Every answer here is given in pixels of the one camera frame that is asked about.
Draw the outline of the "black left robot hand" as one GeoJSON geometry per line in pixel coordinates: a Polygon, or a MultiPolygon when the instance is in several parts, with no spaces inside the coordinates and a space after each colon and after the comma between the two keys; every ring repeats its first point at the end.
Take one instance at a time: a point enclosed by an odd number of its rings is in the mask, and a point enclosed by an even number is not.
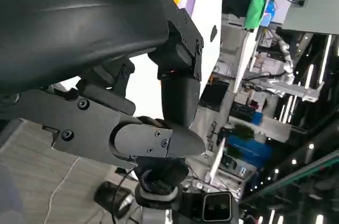
{"type": "Polygon", "coordinates": [[[53,135],[52,147],[133,168],[203,154],[197,111],[203,38],[174,0],[1,0],[1,117],[53,135]],[[147,54],[162,119],[135,117],[118,80],[147,54]]]}

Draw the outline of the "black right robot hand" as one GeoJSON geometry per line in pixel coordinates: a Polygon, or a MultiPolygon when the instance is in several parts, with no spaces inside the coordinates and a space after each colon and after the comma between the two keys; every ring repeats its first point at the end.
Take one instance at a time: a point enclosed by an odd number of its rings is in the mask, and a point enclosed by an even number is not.
{"type": "Polygon", "coordinates": [[[168,195],[185,180],[189,168],[181,158],[137,157],[134,169],[141,188],[151,194],[168,195]]]}

